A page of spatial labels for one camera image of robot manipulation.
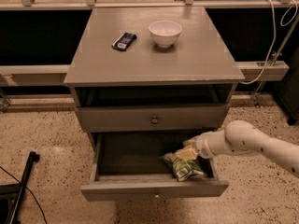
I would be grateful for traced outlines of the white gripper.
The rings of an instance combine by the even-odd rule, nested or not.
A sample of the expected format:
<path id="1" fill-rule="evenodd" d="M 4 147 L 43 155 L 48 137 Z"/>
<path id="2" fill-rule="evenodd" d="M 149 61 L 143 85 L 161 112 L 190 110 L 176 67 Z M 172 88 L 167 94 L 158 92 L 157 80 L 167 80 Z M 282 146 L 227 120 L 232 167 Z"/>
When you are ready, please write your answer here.
<path id="1" fill-rule="evenodd" d="M 203 159 L 211 159 L 215 157 L 215 154 L 211 151 L 208 143 L 208 137 L 211 135 L 211 132 L 201 133 L 196 137 L 190 138 L 183 142 L 185 148 L 180 149 L 175 152 L 175 154 L 182 160 L 191 160 L 194 161 L 199 155 Z"/>

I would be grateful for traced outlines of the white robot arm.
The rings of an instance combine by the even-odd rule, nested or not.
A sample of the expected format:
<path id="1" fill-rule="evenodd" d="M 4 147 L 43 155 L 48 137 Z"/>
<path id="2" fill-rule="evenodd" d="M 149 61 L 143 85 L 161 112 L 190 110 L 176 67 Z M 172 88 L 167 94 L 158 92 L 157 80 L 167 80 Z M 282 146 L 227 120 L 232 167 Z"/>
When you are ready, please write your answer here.
<path id="1" fill-rule="evenodd" d="M 192 147 L 204 159 L 256 152 L 299 178 L 299 146 L 271 137 L 243 120 L 231 121 L 220 131 L 196 135 L 183 146 Z"/>

